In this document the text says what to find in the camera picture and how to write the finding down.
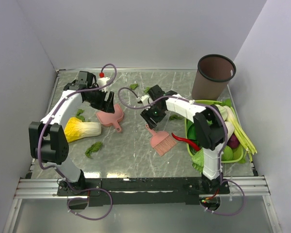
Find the pink plastic dustpan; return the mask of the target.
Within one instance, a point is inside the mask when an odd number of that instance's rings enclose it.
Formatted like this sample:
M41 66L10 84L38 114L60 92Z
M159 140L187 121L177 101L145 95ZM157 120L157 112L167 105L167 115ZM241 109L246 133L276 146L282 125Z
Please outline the pink plastic dustpan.
M115 130L119 133L122 131L119 122L123 120L124 112L118 103L114 105L114 110L115 110L114 113L98 111L96 113L96 116L103 126L105 127L114 126Z

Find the purple onion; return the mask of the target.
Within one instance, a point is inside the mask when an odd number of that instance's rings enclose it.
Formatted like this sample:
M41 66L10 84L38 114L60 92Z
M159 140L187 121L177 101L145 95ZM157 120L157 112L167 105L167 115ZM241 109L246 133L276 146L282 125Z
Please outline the purple onion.
M235 134L232 134L232 136L230 137L230 139L227 142L227 145L231 148L231 149L236 149L239 146L240 142L238 140L238 138L236 137Z

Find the dark green leafy vegetable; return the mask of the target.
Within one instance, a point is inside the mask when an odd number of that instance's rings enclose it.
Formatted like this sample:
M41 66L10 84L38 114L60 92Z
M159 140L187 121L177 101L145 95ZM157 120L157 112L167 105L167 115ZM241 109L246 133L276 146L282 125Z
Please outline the dark green leafy vegetable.
M198 140L197 140L197 137L196 137L194 123L189 121L189 120L187 120L186 126L187 126L187 138L198 145Z

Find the green lettuce leaf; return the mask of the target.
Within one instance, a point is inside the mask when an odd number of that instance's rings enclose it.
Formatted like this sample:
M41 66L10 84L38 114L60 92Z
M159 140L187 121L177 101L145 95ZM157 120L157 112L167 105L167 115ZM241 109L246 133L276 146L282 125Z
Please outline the green lettuce leaf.
M191 156L191 159L193 168L196 169L200 174L202 174L204 167L203 149L199 150L193 156Z

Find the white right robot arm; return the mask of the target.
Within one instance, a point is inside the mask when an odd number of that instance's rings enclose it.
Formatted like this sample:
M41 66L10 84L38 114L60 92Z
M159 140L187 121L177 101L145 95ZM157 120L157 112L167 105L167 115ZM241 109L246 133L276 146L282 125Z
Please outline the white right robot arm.
M175 91L166 93L158 85L139 97L138 103L145 107L141 116L150 129L163 120L166 111L174 112L194 124L196 140L204 159L201 186L207 193L215 192L223 176L221 156L227 143L227 127L218 108L185 99Z

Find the yellow white napa cabbage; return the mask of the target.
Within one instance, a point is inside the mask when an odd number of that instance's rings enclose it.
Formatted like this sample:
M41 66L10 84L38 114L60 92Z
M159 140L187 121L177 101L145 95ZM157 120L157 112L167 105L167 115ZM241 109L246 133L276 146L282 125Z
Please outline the yellow white napa cabbage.
M98 122L85 122L71 117L67 122L64 133L68 143L101 134L101 124Z

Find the brown plastic trash bin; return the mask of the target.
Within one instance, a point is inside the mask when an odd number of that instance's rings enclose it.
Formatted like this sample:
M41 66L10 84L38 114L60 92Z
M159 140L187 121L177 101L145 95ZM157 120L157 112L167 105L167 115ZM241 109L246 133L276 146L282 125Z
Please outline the brown plastic trash bin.
M235 74L236 66L229 58L220 54L203 56L197 63L192 99L217 100Z

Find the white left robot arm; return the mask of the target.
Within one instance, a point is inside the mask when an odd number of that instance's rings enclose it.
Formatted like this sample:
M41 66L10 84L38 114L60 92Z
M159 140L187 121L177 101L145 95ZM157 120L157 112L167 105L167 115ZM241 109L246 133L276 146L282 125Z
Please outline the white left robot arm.
M53 168L68 184L75 195L85 192L84 173L68 157L69 145L64 129L73 112L88 102L94 109L114 113L114 93L106 88L113 79L101 72L80 71L77 78L64 86L62 95L53 109L39 122L29 125L30 152L43 170Z

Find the red chili pepper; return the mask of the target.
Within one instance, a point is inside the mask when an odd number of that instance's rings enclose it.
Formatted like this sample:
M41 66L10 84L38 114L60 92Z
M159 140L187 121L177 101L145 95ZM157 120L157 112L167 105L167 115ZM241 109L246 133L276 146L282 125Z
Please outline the red chili pepper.
M200 151L201 148L195 143L193 142L192 140L190 139L187 139L187 138L183 138L183 137L179 137L179 136L176 136L174 133L171 133L172 137L177 140L177 141L180 141L180 142L185 142L187 143L189 146L191 146L195 151Z

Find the green plastic vegetable basket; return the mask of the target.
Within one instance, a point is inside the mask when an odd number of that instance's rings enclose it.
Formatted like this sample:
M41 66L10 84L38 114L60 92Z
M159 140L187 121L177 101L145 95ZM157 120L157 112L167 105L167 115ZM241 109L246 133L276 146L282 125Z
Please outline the green plastic vegetable basket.
M218 104L221 106L228 106L232 109L235 117L237 118L236 112L234 108L232 107L231 100L227 99L225 101L217 101L217 100L196 100L196 103L200 104L206 104L206 105L212 105L212 104ZM184 126L185 126L185 137L187 138L187 119L184 120ZM231 156L226 157L225 155L221 159L222 164L228 164L228 163L245 163L245 149L241 144L236 149L231 149L233 151L233 158ZM187 144L187 151L190 156L193 156L197 151L195 151L191 146Z

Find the yellow green leek stalks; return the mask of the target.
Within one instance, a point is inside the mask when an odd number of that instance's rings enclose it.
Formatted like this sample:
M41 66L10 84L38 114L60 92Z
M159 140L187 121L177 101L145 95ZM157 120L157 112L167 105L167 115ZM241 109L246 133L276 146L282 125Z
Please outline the yellow green leek stalks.
M227 112L226 120L234 126L235 136L237 137L243 148L246 150L250 162L253 162L252 156L257 153L255 146L253 145L249 137L246 135L246 133L238 123L237 118L235 117L232 109L228 106L225 106L224 108L226 109Z

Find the aluminium frame rail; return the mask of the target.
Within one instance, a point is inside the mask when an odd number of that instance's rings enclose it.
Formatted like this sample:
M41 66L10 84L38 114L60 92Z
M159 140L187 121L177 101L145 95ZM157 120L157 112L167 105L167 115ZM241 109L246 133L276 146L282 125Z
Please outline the aluminium frame rail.
M264 176L227 177L239 185L248 196L269 196L271 194ZM18 182L14 199L67 199L75 195L58 195L56 179L21 179Z

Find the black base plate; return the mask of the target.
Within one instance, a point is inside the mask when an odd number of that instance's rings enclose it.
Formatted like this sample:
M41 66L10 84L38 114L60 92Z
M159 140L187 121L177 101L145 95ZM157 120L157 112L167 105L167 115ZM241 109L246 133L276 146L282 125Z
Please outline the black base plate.
M199 205L200 199L207 195L229 194L228 184L208 181L203 177L162 177L162 178L88 178L85 189L91 191L72 191L60 181L57 196L88 198L90 207L110 204L165 204L185 203Z

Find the white green cabbage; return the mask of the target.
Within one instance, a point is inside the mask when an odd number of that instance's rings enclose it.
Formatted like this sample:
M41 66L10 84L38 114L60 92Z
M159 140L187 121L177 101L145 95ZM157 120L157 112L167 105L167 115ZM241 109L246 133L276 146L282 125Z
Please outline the white green cabbage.
M221 105L218 104L212 104L211 107L216 109L216 111L220 114L223 121L227 120L228 112L227 109Z

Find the pink hand brush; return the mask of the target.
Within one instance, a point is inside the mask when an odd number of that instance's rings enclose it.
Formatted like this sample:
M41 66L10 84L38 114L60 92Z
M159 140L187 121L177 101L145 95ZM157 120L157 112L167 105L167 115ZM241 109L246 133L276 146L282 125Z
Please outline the pink hand brush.
M150 145L155 149L159 156L164 156L177 144L176 140L168 132L156 132L153 129L150 129L148 124L146 124L145 127L152 134Z

